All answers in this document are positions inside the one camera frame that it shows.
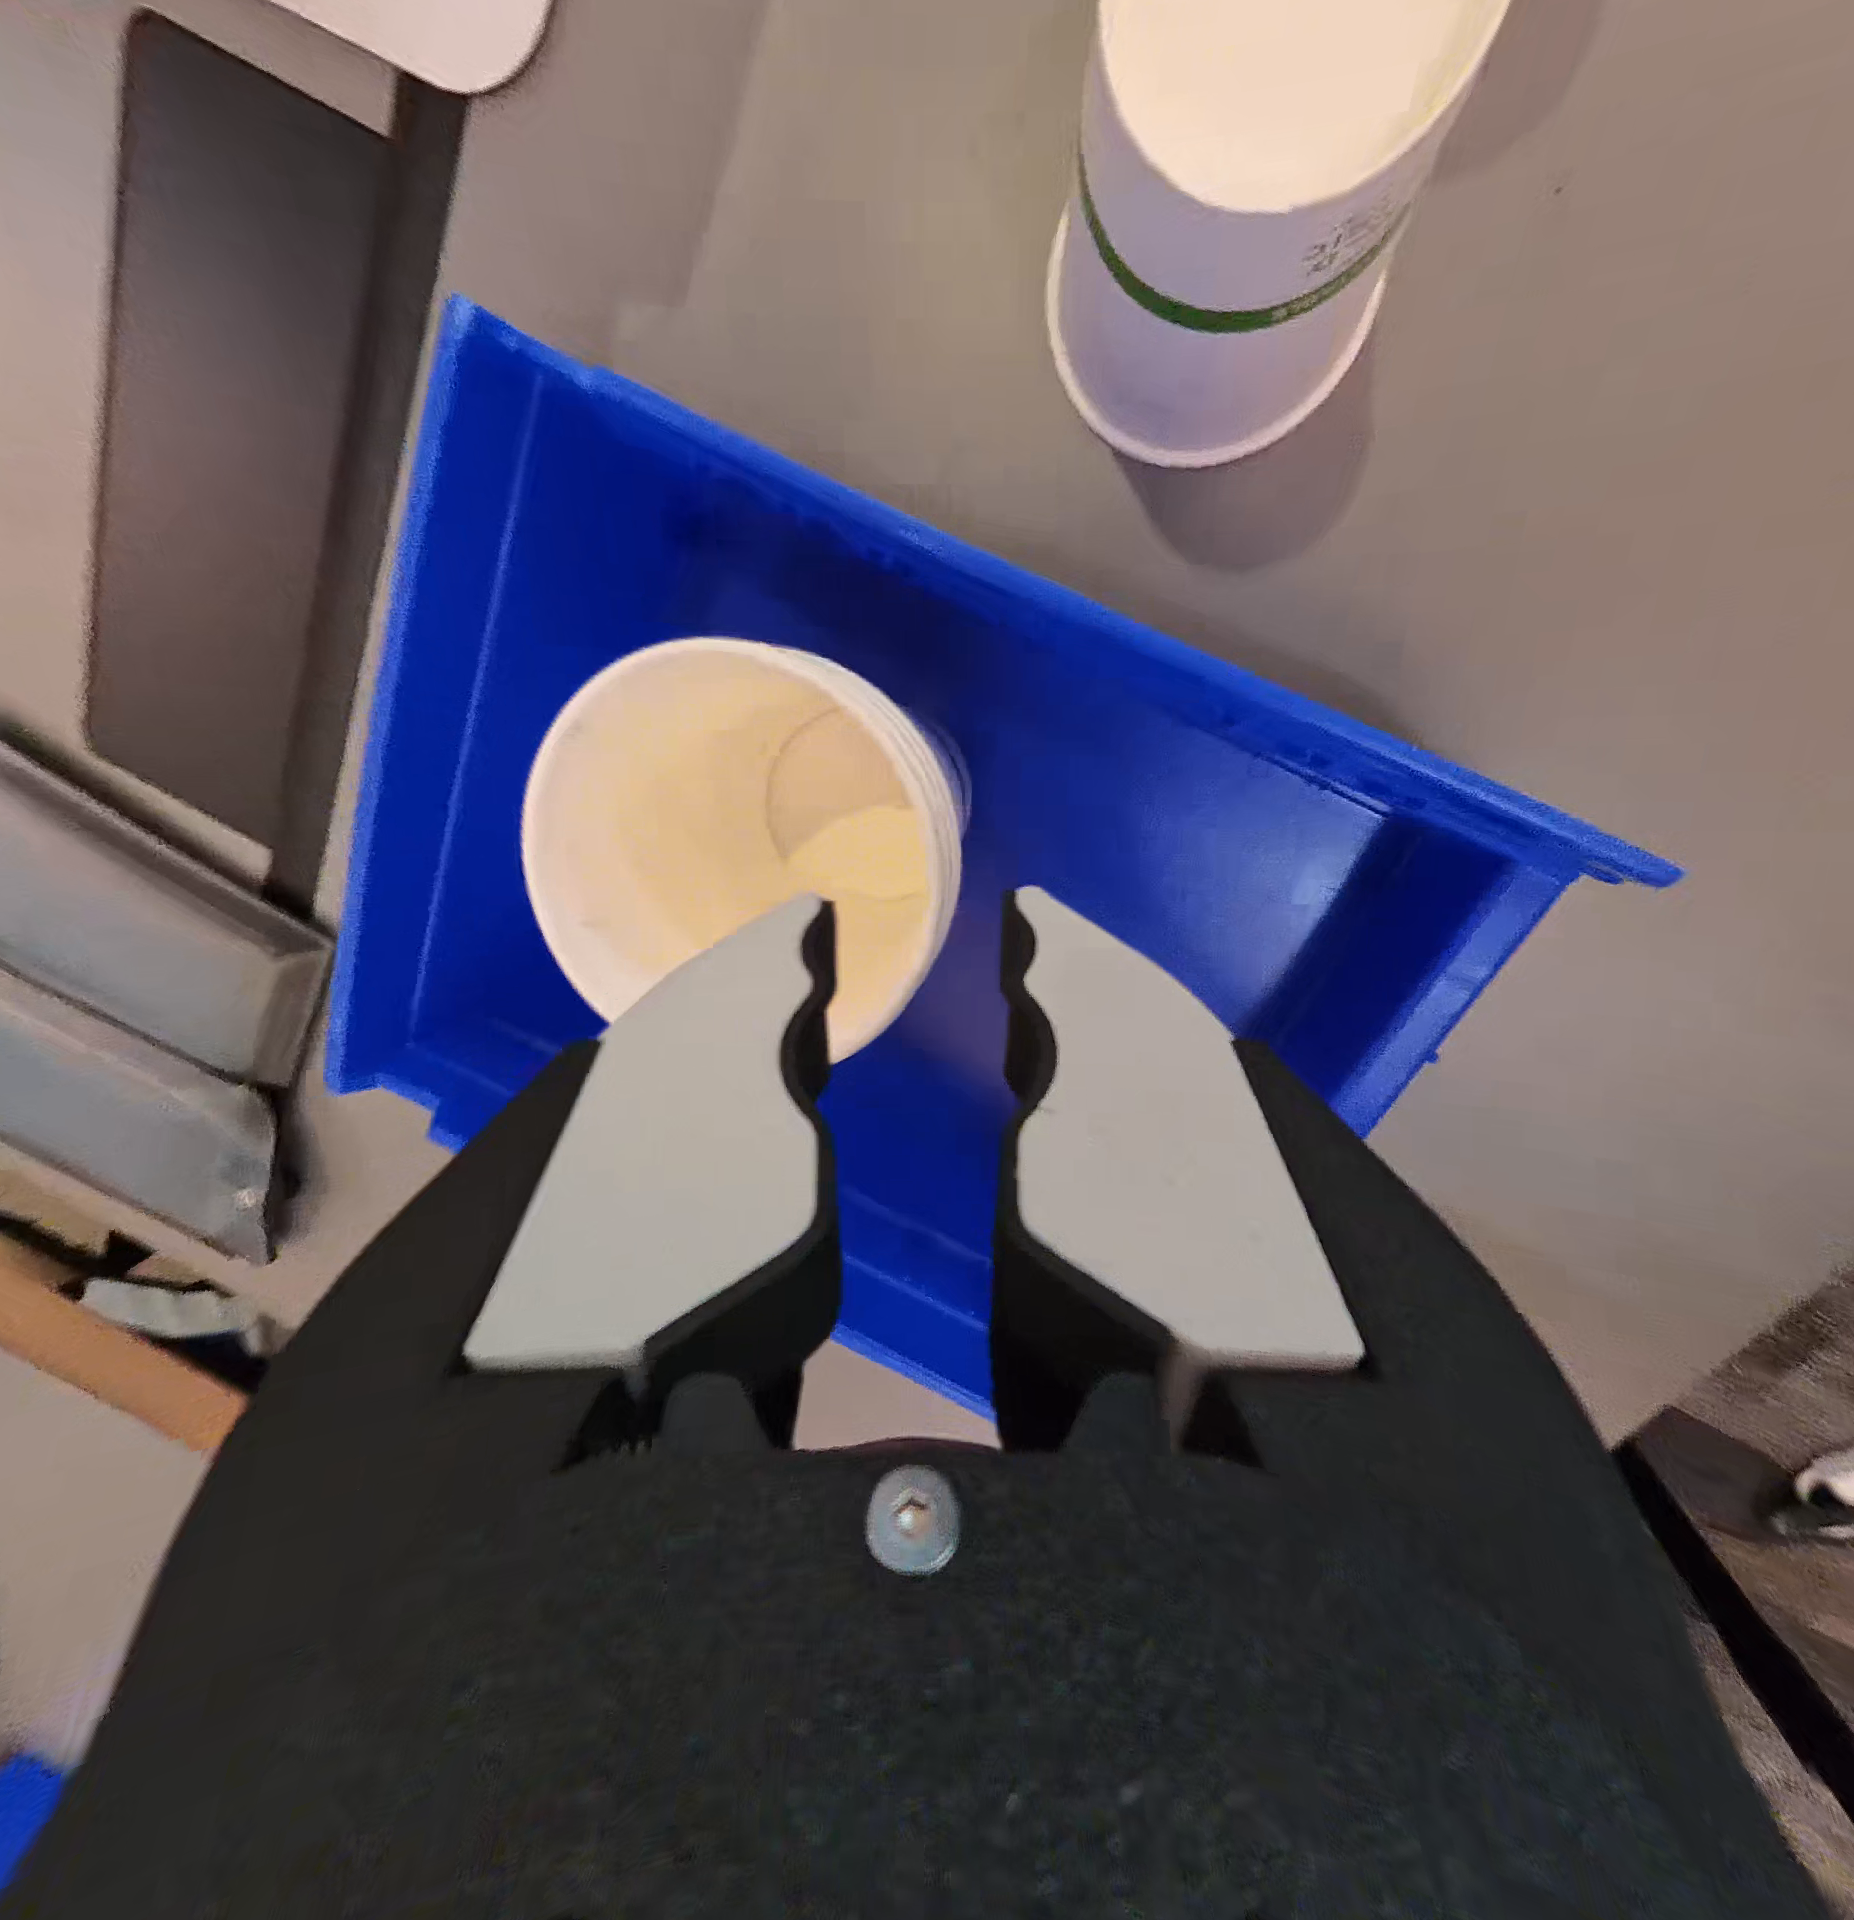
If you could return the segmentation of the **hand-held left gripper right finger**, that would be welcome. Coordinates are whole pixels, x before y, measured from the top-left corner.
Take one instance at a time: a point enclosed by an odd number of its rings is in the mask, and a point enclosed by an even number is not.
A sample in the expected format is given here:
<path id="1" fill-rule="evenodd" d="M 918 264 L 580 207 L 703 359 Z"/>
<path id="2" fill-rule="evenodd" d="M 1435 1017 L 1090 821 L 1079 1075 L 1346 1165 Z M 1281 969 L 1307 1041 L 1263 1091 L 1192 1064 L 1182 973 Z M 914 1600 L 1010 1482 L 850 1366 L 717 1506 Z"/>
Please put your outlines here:
<path id="1" fill-rule="evenodd" d="M 1002 997 L 1002 1447 L 1059 1453 L 1120 1381 L 1179 1443 L 1227 1381 L 1354 1377 L 1369 1345 L 1209 1004 L 1036 884 L 1005 901 Z"/>

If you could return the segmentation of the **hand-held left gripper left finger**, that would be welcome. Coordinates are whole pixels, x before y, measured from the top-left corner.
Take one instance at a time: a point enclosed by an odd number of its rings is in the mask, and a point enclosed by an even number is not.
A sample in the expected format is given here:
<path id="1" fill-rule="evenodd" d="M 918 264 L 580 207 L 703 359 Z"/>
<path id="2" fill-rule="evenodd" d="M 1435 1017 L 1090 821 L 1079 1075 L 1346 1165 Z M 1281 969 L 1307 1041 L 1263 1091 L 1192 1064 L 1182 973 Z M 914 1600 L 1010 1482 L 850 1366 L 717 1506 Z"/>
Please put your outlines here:
<path id="1" fill-rule="evenodd" d="M 797 1431 L 845 1304 L 831 1079 L 837 909 L 797 896 L 610 1021 L 462 1345 L 480 1377 L 604 1381 L 616 1449 L 730 1385 L 762 1447 Z"/>

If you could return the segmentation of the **blue plastic bin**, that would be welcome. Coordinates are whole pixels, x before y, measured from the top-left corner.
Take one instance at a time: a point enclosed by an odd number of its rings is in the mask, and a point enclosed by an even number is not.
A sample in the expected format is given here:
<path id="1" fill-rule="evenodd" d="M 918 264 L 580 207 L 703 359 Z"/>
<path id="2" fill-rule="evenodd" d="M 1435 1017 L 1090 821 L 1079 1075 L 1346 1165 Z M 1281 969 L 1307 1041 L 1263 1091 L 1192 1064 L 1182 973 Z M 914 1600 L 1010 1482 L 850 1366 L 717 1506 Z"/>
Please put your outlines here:
<path id="1" fill-rule="evenodd" d="M 0 1764 L 0 1896 L 52 1819 L 66 1779 L 36 1757 L 14 1757 Z"/>
<path id="2" fill-rule="evenodd" d="M 1683 870 L 1146 629 L 451 297 L 392 558 L 324 1049 L 461 1150 L 599 1034 L 530 909 L 556 715 L 723 636 L 839 661 L 958 754 L 948 940 L 837 1069 L 839 1339 L 990 1412 L 1001 909 L 1044 889 L 1371 1135 L 1579 881 Z"/>

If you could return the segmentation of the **stack of white paper cups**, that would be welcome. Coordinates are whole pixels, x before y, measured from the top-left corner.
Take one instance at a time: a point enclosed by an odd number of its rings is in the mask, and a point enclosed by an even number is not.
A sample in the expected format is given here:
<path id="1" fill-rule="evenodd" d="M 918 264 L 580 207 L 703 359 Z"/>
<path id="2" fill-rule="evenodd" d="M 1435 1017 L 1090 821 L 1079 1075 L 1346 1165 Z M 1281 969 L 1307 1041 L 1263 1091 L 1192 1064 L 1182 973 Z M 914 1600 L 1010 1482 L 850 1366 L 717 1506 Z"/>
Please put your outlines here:
<path id="1" fill-rule="evenodd" d="M 833 1062 L 941 960 L 973 789 L 934 724 L 837 661 L 681 636 L 584 683 L 530 764 L 534 924 L 604 1025 L 788 901 L 835 911 Z"/>

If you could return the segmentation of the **white paper cup green band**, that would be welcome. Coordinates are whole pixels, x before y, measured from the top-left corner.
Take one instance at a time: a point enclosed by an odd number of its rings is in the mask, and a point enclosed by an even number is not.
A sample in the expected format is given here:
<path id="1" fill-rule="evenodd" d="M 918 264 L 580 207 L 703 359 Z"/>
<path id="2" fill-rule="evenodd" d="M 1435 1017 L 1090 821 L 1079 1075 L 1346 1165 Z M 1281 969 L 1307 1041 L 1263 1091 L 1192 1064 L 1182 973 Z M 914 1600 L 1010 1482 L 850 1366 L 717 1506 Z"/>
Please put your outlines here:
<path id="1" fill-rule="evenodd" d="M 1059 381 L 1152 468 L 1342 382 L 1509 3 L 1104 3 L 1048 278 Z"/>

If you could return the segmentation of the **grey metal tray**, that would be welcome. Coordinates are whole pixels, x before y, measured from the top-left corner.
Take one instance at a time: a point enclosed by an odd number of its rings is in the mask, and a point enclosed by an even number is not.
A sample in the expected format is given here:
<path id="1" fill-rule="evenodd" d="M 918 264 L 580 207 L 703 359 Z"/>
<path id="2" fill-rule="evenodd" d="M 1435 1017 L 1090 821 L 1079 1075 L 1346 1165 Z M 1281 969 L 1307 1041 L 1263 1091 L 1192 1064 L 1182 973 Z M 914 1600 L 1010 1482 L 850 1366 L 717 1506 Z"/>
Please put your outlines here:
<path id="1" fill-rule="evenodd" d="M 274 1259 L 269 1095 L 5 969 L 0 1141 L 224 1257 Z"/>
<path id="2" fill-rule="evenodd" d="M 0 741 L 0 966 L 231 1080 L 282 1091 L 333 943 Z"/>

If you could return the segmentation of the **wooden desk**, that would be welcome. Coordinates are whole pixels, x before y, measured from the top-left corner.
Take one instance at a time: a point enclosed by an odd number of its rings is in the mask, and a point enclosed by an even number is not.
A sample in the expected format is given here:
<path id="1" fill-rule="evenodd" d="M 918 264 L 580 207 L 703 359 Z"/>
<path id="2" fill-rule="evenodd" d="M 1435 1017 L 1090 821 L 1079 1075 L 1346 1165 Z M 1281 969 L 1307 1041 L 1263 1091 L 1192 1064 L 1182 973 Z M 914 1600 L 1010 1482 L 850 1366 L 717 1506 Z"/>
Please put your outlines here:
<path id="1" fill-rule="evenodd" d="M 250 1397 L 64 1296 L 68 1275 L 0 1235 L 0 1352 L 194 1454 L 221 1453 Z"/>

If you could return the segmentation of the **white power adapter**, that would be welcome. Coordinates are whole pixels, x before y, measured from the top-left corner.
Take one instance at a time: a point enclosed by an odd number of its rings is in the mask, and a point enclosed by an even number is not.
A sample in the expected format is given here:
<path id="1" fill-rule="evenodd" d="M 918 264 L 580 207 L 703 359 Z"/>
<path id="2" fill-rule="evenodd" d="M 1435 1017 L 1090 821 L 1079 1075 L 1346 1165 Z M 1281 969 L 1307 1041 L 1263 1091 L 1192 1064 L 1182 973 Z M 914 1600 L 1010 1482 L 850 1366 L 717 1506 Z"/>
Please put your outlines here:
<path id="1" fill-rule="evenodd" d="M 1793 1477 L 1768 1527 L 1794 1542 L 1854 1542 L 1854 1445 L 1819 1454 Z"/>

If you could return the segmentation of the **white board stand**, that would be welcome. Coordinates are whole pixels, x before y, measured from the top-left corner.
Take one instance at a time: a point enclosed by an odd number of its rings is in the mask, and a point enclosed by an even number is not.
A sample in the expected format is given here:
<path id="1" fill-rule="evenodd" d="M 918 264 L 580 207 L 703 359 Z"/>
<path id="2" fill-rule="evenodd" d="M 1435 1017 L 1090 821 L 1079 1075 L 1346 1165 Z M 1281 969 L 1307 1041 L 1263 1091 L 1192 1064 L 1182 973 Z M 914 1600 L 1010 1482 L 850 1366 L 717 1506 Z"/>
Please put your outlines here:
<path id="1" fill-rule="evenodd" d="M 541 50 L 554 3 L 278 3 L 413 80 L 475 98 L 510 84 Z"/>

